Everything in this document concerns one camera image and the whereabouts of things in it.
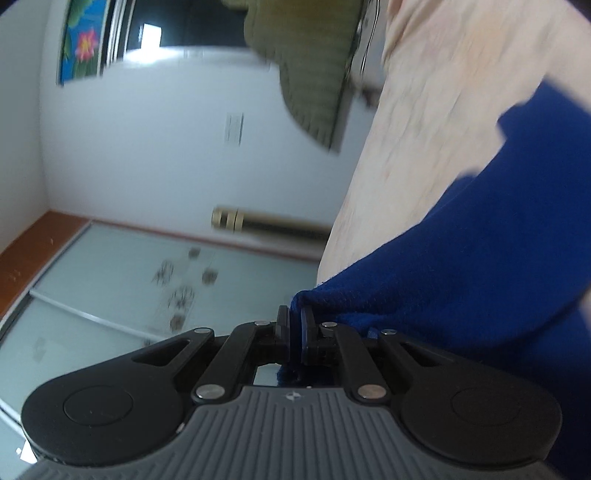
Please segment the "bed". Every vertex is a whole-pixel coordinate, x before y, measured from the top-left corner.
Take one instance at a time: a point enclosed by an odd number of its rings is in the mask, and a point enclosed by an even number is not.
[[[503,143],[499,116],[544,77],[591,110],[591,24],[566,0],[390,0],[387,15],[386,83],[319,283],[480,172]]]

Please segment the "blue fabric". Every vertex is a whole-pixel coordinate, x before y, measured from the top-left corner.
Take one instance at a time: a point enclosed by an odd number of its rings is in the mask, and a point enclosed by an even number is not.
[[[549,461],[582,479],[591,340],[577,303],[591,284],[591,117],[544,82],[499,126],[506,142],[477,177],[291,308],[363,335],[395,328],[541,384],[564,416]]]

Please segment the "gray ribbed panel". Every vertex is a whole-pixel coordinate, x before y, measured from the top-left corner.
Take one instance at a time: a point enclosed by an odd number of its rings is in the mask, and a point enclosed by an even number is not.
[[[556,480],[542,463],[503,472],[448,465],[414,446],[389,412],[340,388],[245,387],[199,407],[172,442],[141,460],[75,468],[43,460],[22,480]]]

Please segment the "bright light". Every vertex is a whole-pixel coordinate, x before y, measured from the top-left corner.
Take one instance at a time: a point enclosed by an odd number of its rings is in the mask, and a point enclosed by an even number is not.
[[[17,455],[21,456],[21,460],[23,462],[30,463],[30,464],[37,463],[37,458],[35,457],[35,454],[33,453],[33,450],[31,449],[31,444],[29,444],[28,440],[25,440],[25,445],[20,452],[19,452],[19,450],[21,450],[21,449],[17,448]]]
[[[142,50],[154,50],[160,48],[160,40],[162,39],[162,28],[145,23],[142,33],[142,43],[140,48]]]

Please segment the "olive green fabric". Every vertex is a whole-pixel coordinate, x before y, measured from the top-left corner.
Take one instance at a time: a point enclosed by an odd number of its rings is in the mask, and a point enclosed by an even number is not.
[[[245,9],[246,43],[280,68],[285,104],[321,145],[333,142],[362,0],[222,0]]]

